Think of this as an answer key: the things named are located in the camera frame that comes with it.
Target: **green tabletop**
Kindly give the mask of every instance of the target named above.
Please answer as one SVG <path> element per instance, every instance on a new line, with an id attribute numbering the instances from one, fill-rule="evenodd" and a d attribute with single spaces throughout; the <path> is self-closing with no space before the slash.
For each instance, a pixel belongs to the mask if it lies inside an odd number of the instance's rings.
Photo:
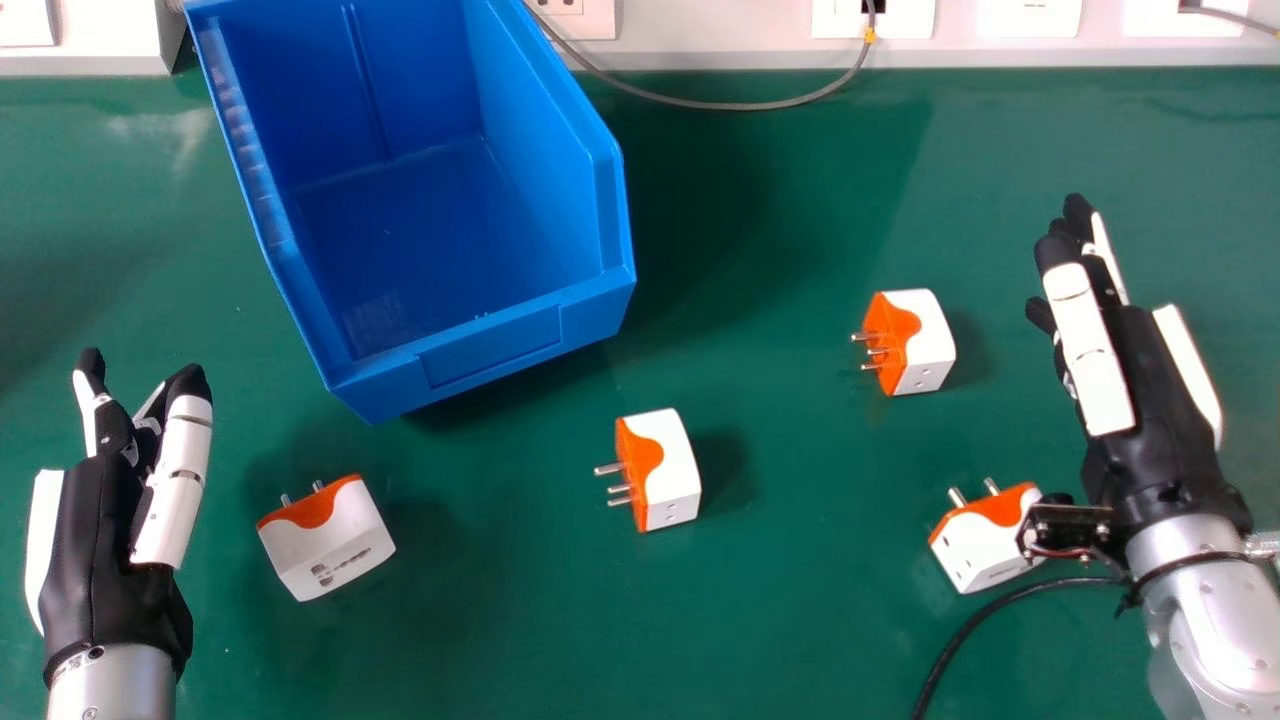
<path id="1" fill-rule="evenodd" d="M 763 99 L 828 77 L 636 79 Z M 187 361 L 214 388 L 183 720 L 902 717 L 989 600 L 956 596 L 925 547 L 946 488 L 1079 492 L 1080 433 L 1023 319 L 1032 245 L 1070 191 L 1106 213 L 1133 299 L 1181 305 L 1225 469 L 1280 525 L 1280 69 L 883 72 L 751 115 L 590 87 L 627 163 L 622 333 L 370 428 L 276 293 L 198 69 L 0 83 L 0 717 L 44 712 L 23 538 L 32 477 L 83 454 L 68 374 L 86 345 L 129 406 Z M 847 334 L 874 291 L 909 287 L 937 293 L 960 359 L 942 392 L 888 400 Z M 617 415 L 666 406 L 703 514 L 637 536 L 591 468 Z M 298 605 L 253 524 L 347 473 L 399 551 Z M 1115 603 L 1083 589 L 996 616 L 932 716 L 1158 717 L 1140 620 Z"/>

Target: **blue plastic bin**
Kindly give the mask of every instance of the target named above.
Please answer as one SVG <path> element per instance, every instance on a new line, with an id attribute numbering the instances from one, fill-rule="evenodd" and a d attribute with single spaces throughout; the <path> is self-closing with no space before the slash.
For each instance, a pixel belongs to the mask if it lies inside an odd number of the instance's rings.
<path id="1" fill-rule="evenodd" d="M 521 0 L 196 0 L 266 264 L 378 423 L 617 333 L 622 154 Z"/>

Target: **robotic hand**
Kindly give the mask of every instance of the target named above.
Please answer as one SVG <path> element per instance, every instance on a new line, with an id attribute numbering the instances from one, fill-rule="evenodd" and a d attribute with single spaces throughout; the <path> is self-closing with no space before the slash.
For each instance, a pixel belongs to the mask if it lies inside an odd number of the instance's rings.
<path id="1" fill-rule="evenodd" d="M 1129 304 L 1106 227 L 1079 195 L 1036 245 L 1046 299 L 1027 316 L 1053 340 L 1085 434 L 1092 507 L 1033 509 L 1039 544 L 1094 547 L 1133 582 L 1170 720 L 1280 717 L 1280 598 L 1222 477 L 1222 410 L 1178 307 Z"/>
<path id="2" fill-rule="evenodd" d="M 97 350 L 72 387 L 87 457 L 36 477 L 26 594 L 45 638 L 49 720 L 168 720 L 192 650 L 174 584 L 204 495 L 212 404 L 188 365 L 132 418 Z"/>

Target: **plug adapter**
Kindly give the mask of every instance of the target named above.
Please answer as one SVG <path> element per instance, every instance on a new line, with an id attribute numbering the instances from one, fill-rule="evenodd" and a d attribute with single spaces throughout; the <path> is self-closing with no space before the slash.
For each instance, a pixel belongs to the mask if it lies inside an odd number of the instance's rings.
<path id="1" fill-rule="evenodd" d="M 876 373 L 884 395 L 933 392 L 956 361 L 942 306 L 932 291 L 890 290 L 872 296 L 863 329 L 850 340 L 867 343 L 865 372 Z"/>
<path id="2" fill-rule="evenodd" d="M 631 505 L 636 530 L 648 533 L 698 518 L 703 480 L 685 424 L 675 409 L 618 418 L 613 427 L 618 461 L 595 469 L 595 477 L 622 473 L 612 486 L 609 507 Z"/>
<path id="3" fill-rule="evenodd" d="M 387 561 L 396 543 L 360 475 L 347 475 L 262 518 L 257 536 L 298 601 L 328 594 Z"/>
<path id="4" fill-rule="evenodd" d="M 966 502 L 956 488 L 947 491 L 955 509 L 929 536 L 929 548 L 963 594 L 1011 580 L 1044 561 L 1024 557 L 1018 546 L 1027 511 L 1042 497 L 1036 483 L 1006 491 L 991 478 L 983 484 L 988 497 L 973 502 Z"/>

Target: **wall outlet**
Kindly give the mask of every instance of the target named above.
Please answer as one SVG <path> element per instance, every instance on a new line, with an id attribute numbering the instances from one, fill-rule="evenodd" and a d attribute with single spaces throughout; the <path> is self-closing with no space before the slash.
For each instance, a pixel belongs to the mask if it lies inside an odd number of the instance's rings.
<path id="1" fill-rule="evenodd" d="M 1084 0 L 980 0 L 983 37 L 1075 37 Z"/>
<path id="2" fill-rule="evenodd" d="M 54 17 L 49 0 L 0 0 L 0 47 L 49 47 Z"/>
<path id="3" fill-rule="evenodd" d="M 1244 27 L 1217 18 L 1185 15 L 1179 0 L 1124 0 L 1125 37 L 1239 37 Z M 1249 0 L 1201 0 L 1204 8 L 1239 15 L 1249 13 Z"/>
<path id="4" fill-rule="evenodd" d="M 525 0 L 564 40 L 617 40 L 618 0 Z"/>
<path id="5" fill-rule="evenodd" d="M 934 0 L 877 0 L 876 35 L 896 40 L 933 37 Z M 867 28 L 863 0 L 813 0 L 813 37 L 861 37 Z"/>

